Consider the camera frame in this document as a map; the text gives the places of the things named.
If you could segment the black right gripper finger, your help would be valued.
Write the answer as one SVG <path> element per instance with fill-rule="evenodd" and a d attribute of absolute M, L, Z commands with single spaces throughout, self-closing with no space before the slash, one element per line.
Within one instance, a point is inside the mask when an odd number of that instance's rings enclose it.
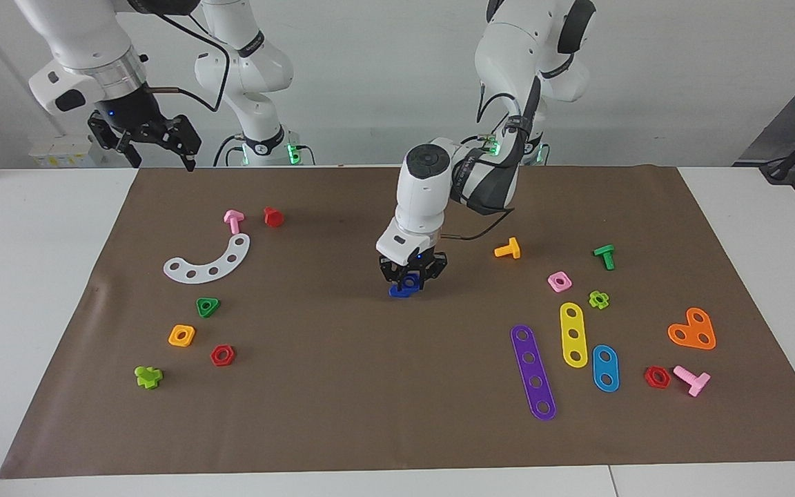
<path fill-rule="evenodd" d="M 123 155 L 130 167 L 139 168 L 141 166 L 142 158 L 135 145 L 132 144 L 130 133 L 123 133 L 120 137 L 111 128 L 110 124 L 101 115 L 91 115 L 88 120 L 88 127 L 95 141 L 104 150 L 114 150 Z"/>
<path fill-rule="evenodd" d="M 161 147 L 179 155 L 187 172 L 193 172 L 196 167 L 195 157 L 201 148 L 202 139 L 189 117 L 177 115 L 173 119 L 165 119 L 163 123 L 165 133 L 161 139 Z"/>

